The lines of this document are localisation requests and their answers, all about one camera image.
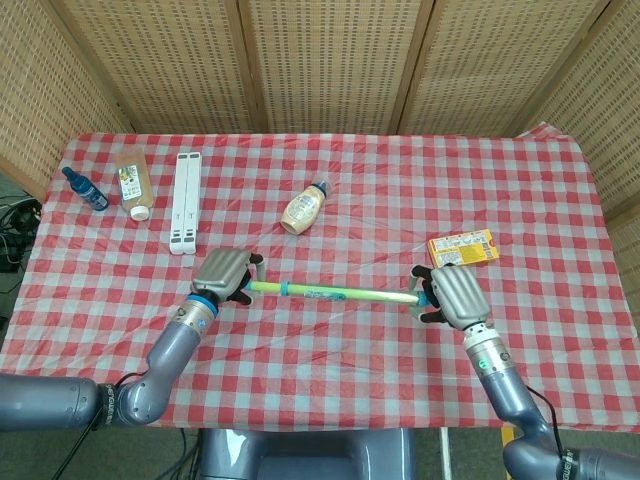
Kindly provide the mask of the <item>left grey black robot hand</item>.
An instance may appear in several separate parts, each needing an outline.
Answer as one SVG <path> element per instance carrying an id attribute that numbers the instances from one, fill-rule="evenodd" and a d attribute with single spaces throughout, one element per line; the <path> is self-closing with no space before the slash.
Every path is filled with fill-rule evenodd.
<path id="1" fill-rule="evenodd" d="M 252 298 L 244 289 L 251 280 L 251 265 L 255 267 L 258 280 L 264 281 L 262 255 L 240 248 L 216 248 L 198 269 L 191 283 L 191 291 L 216 306 L 224 302 L 249 306 Z"/>

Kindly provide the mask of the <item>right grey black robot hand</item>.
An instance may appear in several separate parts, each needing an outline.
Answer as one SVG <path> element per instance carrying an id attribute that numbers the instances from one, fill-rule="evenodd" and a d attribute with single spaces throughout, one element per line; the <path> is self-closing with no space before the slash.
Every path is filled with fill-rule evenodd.
<path id="1" fill-rule="evenodd" d="M 412 315 L 423 324 L 446 323 L 465 331 L 485 323 L 491 312 L 480 285 L 466 266 L 447 264 L 430 269 L 423 265 L 412 267 L 409 288 L 422 280 L 423 293 L 431 311 L 413 310 Z"/>

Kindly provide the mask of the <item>long green water squirter tube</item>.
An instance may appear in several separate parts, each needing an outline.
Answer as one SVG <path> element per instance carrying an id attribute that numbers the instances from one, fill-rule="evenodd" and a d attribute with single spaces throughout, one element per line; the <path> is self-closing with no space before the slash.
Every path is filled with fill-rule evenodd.
<path id="1" fill-rule="evenodd" d="M 256 293 L 280 295 L 283 297 L 304 297 L 331 301 L 357 300 L 364 302 L 382 302 L 427 307 L 429 300 L 422 291 L 395 292 L 347 288 L 325 285 L 304 285 L 290 282 L 249 281 L 246 289 Z"/>

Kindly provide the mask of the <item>yellow cardboard box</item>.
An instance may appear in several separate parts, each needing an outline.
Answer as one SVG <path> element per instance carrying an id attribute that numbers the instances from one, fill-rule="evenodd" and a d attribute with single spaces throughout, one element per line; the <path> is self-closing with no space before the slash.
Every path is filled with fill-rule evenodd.
<path id="1" fill-rule="evenodd" d="M 432 238 L 427 242 L 427 247 L 436 268 L 449 264 L 480 264 L 499 258 L 488 229 Z"/>

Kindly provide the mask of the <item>white folded laptop stand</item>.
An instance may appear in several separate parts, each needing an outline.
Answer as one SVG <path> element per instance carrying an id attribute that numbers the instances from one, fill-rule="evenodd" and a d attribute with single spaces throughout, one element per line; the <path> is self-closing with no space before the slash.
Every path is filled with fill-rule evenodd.
<path id="1" fill-rule="evenodd" d="M 199 152 L 177 154 L 169 235 L 169 250 L 172 255 L 196 253 L 201 166 Z"/>

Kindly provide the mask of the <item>beige mayonnaise squeeze bottle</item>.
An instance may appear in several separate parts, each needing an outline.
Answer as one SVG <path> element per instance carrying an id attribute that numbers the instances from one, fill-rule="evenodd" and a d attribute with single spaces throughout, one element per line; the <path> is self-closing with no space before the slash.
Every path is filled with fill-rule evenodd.
<path id="1" fill-rule="evenodd" d="M 280 225 L 293 235 L 304 233 L 316 221 L 329 190 L 326 180 L 312 182 L 287 204 Z"/>

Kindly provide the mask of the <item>red white checkered tablecloth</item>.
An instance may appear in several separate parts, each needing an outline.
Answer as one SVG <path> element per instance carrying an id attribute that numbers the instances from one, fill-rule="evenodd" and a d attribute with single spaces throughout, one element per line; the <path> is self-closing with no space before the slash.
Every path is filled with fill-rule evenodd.
<path id="1" fill-rule="evenodd" d="M 154 203 L 121 206 L 116 155 L 139 147 Z M 169 250 L 178 153 L 202 158 L 196 253 Z M 351 134 L 84 134 L 63 165 L 111 201 L 96 212 L 56 172 L 0 351 L 8 373 L 111 382 L 141 372 L 220 246 L 263 255 L 272 282 L 403 290 L 436 237 L 488 229 L 474 273 L 527 384 L 563 426 L 640 431 L 640 339 L 588 162 L 541 125 L 516 138 Z M 313 225 L 287 204 L 330 190 Z M 224 304 L 177 382 L 164 427 L 493 426 L 461 332 L 401 305 L 258 295 Z"/>

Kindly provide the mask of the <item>grey robot torso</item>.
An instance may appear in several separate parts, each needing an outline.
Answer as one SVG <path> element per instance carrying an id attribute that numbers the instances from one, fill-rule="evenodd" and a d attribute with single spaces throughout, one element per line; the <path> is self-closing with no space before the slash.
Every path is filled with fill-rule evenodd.
<path id="1" fill-rule="evenodd" d="M 198 480 L 417 480 L 410 430 L 205 429 Z"/>

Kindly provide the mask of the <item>wicker wooden folding screen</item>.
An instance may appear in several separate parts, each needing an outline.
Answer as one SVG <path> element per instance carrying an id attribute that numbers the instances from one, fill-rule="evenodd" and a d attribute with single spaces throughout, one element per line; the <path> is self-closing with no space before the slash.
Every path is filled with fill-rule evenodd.
<path id="1" fill-rule="evenodd" d="M 640 323 L 640 0 L 0 0 L 0 174 L 85 132 L 509 136 L 590 164 Z"/>

